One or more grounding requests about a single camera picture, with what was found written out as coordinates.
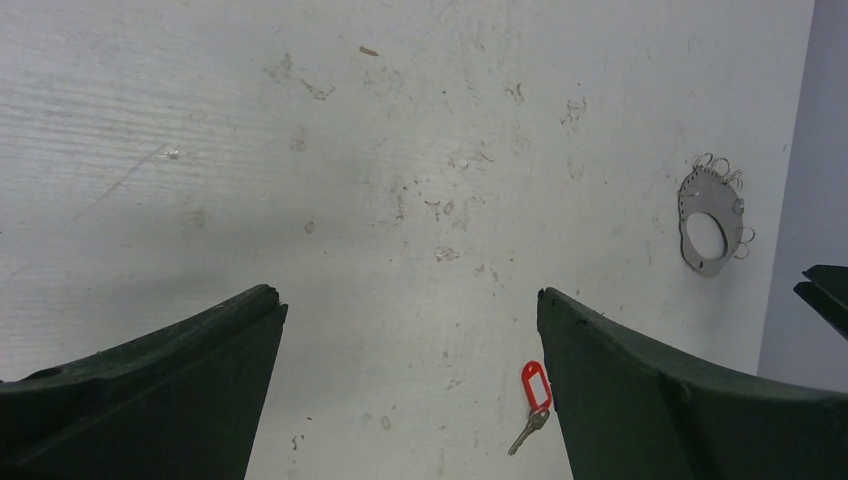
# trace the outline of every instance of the gray background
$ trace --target gray background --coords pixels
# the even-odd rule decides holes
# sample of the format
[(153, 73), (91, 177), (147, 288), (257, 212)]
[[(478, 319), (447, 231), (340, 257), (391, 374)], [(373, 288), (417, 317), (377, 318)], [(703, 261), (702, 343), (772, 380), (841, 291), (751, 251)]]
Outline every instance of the gray background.
[(848, 265), (848, 3), (816, 1), (759, 374), (848, 391), (848, 342), (792, 292), (812, 265)]

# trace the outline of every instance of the black object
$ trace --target black object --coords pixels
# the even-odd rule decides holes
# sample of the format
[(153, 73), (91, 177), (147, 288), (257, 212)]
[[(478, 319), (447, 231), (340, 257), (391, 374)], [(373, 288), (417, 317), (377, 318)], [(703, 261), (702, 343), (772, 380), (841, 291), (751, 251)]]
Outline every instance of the black object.
[(795, 293), (848, 340), (848, 268), (815, 265), (804, 276), (810, 281), (795, 285)]
[(260, 285), (0, 384), (0, 477), (244, 478), (286, 311)]
[(554, 289), (537, 315), (576, 480), (848, 478), (848, 395), (700, 360)]

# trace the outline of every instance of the key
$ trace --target key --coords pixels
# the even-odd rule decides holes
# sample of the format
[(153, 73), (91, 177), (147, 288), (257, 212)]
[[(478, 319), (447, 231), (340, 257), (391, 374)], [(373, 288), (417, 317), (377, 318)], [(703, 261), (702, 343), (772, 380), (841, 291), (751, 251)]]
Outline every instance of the key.
[(548, 421), (548, 417), (550, 416), (551, 412), (547, 408), (530, 413), (530, 418), (527, 419), (527, 426), (521, 431), (521, 435), (518, 436), (515, 443), (509, 447), (507, 455), (515, 455), (515, 452), (518, 451), (518, 447), (524, 443), (524, 440), (527, 440), (527, 437), (529, 437), (531, 433), (545, 426), (545, 422)]

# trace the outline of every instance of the scratched white surface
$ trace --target scratched white surface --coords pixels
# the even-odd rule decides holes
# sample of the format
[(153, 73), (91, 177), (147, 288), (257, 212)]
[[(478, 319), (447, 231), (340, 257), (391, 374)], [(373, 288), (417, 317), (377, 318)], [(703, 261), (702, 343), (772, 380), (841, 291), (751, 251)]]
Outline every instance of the scratched white surface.
[[(812, 6), (7, 0), (0, 378), (267, 282), (249, 478), (567, 478), (555, 417), (506, 456), (540, 287), (756, 370)], [(716, 279), (703, 151), (757, 230)]]

